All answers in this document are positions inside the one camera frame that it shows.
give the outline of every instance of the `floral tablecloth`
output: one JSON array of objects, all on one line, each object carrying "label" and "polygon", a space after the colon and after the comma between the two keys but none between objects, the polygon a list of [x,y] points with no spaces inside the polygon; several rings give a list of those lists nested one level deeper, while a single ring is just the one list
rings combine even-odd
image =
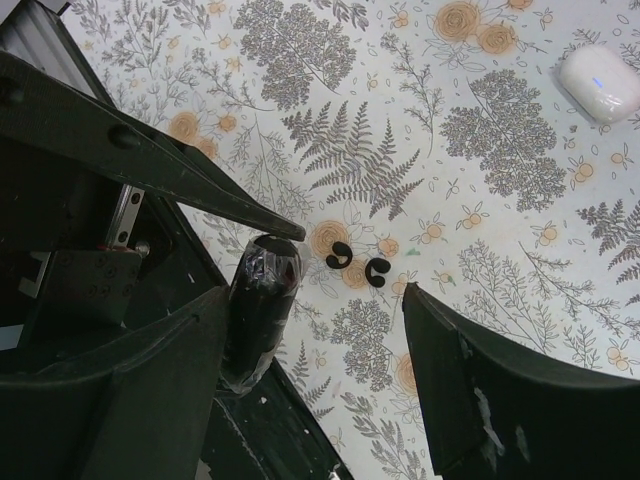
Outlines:
[{"label": "floral tablecloth", "polygon": [[[640,1],[78,0],[64,20],[120,109],[306,226],[279,358],[356,478],[433,477],[409,281],[539,352],[640,373],[640,115],[594,127],[551,78],[588,44],[640,71]],[[186,211],[231,275],[254,232]]]}]

